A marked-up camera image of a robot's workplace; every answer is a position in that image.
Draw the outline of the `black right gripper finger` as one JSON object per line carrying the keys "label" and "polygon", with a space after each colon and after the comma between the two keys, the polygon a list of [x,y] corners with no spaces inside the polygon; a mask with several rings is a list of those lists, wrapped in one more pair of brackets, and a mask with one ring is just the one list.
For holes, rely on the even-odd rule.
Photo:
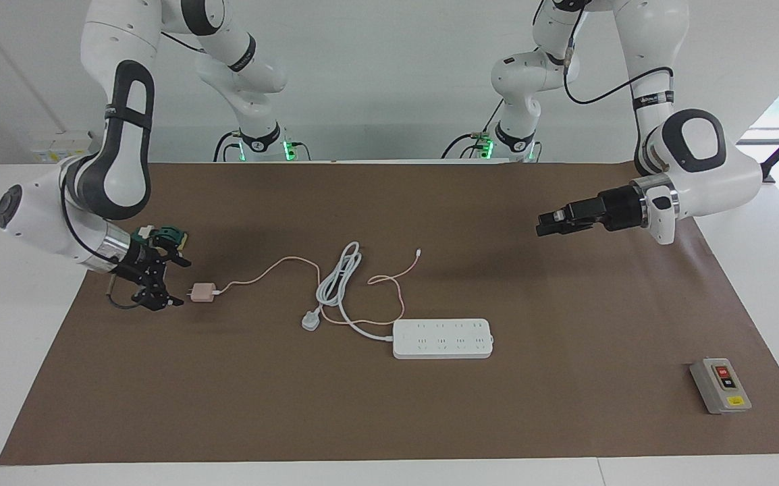
{"label": "black right gripper finger", "polygon": [[140,277],[138,290],[132,295],[132,302],[150,311],[160,311],[168,306],[182,306],[185,302],[167,291],[160,274],[144,274]]}
{"label": "black right gripper finger", "polygon": [[164,236],[155,236],[154,247],[160,252],[160,257],[157,259],[158,262],[163,264],[174,263],[178,267],[191,267],[192,262],[180,252],[186,238],[186,236],[183,236],[179,240],[171,240]]}

